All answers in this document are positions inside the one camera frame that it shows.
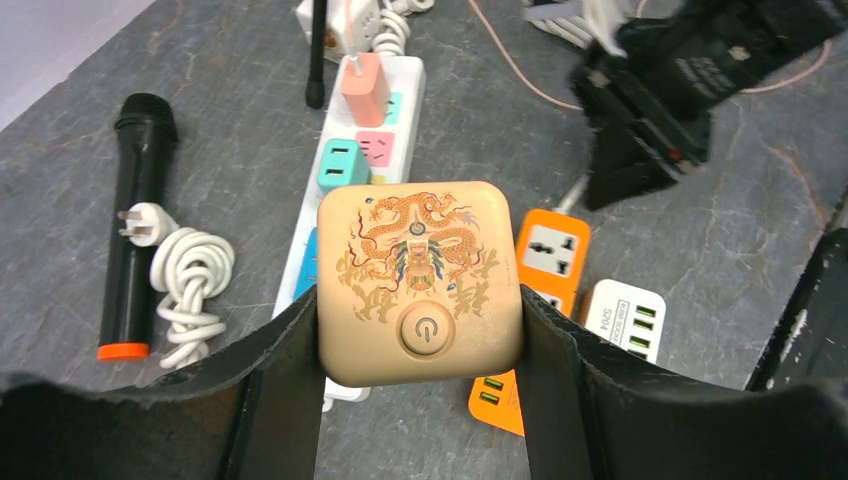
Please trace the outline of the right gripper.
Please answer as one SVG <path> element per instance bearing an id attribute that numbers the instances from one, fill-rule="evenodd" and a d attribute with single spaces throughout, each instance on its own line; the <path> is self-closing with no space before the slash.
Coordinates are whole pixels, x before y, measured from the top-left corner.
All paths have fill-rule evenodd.
<path id="1" fill-rule="evenodd" d="M 844 1 L 686 1 L 588 49 L 569 81 L 593 133 L 585 207 L 679 184 L 709 157 L 715 105 L 847 28 Z"/>

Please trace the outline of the teal usb charger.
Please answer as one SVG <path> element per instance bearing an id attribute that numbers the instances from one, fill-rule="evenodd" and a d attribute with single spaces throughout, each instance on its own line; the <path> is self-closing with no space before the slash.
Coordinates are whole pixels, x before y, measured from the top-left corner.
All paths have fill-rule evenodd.
<path id="1" fill-rule="evenodd" d="M 317 175 L 323 194 L 347 185 L 368 184 L 370 179 L 369 163 L 355 140 L 333 138 L 326 142 Z"/>

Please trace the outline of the orange power strip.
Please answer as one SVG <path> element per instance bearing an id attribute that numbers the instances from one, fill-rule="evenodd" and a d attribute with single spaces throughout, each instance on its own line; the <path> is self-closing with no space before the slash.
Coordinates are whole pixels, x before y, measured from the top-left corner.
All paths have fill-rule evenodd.
<path id="1" fill-rule="evenodd" d="M 569 318 L 590 245 L 588 224 L 560 210 L 532 209 L 524 217 L 515 256 L 522 286 L 523 324 L 555 311 Z M 468 397 L 468 410 L 476 420 L 523 437 L 519 385 L 516 373 L 478 377 Z"/>

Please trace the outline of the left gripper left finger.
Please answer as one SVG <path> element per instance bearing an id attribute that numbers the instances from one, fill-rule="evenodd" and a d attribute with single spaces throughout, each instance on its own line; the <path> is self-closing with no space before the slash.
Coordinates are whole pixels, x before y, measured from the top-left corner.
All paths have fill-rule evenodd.
<path id="1" fill-rule="evenodd" d="M 310 479 L 324 373 L 309 290 L 241 340 L 144 387 L 2 376 L 5 479 Z"/>

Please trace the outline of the blue plug adapter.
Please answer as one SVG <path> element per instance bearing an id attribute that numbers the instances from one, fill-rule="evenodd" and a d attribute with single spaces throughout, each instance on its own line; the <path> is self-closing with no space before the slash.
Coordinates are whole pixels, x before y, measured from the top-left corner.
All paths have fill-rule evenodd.
<path id="1" fill-rule="evenodd" d="M 307 238 L 304 256 L 293 291 L 293 300 L 297 300 L 317 282 L 317 229 L 313 228 Z"/>

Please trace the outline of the salmon pink usb charger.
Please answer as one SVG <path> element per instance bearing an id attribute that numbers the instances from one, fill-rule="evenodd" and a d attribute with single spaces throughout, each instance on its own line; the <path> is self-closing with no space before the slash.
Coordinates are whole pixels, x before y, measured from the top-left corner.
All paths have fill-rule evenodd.
<path id="1" fill-rule="evenodd" d="M 391 92 L 380 55 L 349 56 L 340 91 L 357 126 L 375 128 L 384 123 Z"/>

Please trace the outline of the white small power strip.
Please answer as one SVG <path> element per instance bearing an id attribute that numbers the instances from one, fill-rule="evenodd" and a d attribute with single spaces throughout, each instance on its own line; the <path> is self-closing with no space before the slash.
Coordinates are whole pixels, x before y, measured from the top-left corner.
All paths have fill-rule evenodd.
<path id="1" fill-rule="evenodd" d="M 584 295 L 579 314 L 579 322 L 588 331 L 656 363 L 666 314 L 666 302 L 660 294 L 603 279 Z"/>

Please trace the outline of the white cube socket adapter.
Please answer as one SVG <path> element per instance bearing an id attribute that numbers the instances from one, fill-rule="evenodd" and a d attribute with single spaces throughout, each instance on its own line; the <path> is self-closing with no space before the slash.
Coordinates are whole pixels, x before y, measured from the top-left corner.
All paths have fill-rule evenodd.
<path id="1" fill-rule="evenodd" d="M 375 0 L 327 2 L 324 29 L 325 59 L 339 63 L 352 56 L 361 70 L 368 65 L 371 42 L 378 34 L 380 7 Z"/>

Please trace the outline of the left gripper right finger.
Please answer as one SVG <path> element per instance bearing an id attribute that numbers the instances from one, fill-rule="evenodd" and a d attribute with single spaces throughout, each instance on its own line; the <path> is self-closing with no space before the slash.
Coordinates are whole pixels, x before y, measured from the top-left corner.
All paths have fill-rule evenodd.
<path id="1" fill-rule="evenodd" d="M 749 392 L 649 363 L 555 311 L 516 367 L 535 479 L 843 479 L 847 384 Z"/>

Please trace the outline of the tan cube socket adapter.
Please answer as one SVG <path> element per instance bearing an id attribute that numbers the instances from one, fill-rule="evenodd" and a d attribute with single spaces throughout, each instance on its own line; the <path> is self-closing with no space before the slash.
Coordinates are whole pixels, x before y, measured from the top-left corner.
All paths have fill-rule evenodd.
<path id="1" fill-rule="evenodd" d="M 510 209 L 484 181 L 337 188 L 317 229 L 326 375 L 374 387 L 500 374 L 524 344 Z"/>

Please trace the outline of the black music stand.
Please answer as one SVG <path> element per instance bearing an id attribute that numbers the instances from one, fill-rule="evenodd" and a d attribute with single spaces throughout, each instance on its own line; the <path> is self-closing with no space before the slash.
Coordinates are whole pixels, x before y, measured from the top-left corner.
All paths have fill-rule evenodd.
<path id="1" fill-rule="evenodd" d="M 324 105 L 324 49 L 327 9 L 327 0 L 313 0 L 310 66 L 305 89 L 305 103 L 312 109 L 321 109 Z"/>

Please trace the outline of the black microphone orange end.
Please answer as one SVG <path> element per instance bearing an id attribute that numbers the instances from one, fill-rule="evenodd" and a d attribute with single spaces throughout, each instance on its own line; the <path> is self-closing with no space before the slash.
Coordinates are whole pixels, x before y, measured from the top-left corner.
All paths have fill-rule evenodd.
<path id="1" fill-rule="evenodd" d="M 114 128 L 119 159 L 97 348 L 101 362 L 149 355 L 155 297 L 149 271 L 154 244 L 164 234 L 164 222 L 153 206 L 164 198 L 178 146 L 172 109 L 152 93 L 128 96 Z"/>

